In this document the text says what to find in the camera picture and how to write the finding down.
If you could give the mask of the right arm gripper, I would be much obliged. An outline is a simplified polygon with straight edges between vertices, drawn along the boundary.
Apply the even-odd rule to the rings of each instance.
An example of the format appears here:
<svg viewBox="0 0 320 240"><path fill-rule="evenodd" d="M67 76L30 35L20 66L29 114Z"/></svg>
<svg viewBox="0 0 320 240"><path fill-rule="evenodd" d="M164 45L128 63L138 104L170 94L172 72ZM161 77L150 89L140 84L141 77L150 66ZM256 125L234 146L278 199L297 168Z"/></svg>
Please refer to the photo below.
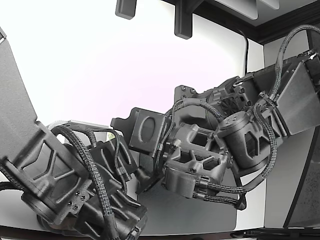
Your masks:
<svg viewBox="0 0 320 240"><path fill-rule="evenodd" d="M110 126L123 134L131 150L154 158L168 124L164 114L135 107L127 118L112 118Z"/></svg>

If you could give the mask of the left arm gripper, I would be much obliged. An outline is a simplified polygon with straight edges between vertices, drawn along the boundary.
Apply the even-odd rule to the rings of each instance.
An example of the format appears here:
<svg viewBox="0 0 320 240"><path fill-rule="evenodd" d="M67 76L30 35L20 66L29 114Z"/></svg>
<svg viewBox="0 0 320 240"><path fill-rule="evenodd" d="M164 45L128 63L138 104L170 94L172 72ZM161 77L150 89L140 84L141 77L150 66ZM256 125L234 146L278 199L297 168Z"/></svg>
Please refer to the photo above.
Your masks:
<svg viewBox="0 0 320 240"><path fill-rule="evenodd" d="M123 138L119 136L119 150L118 150L118 168L122 177L126 182L131 180L133 174L138 166ZM119 172L116 170L115 163L116 139L102 142L98 141L97 146L90 149L89 152L93 160L108 170L118 181L121 180Z"/></svg>

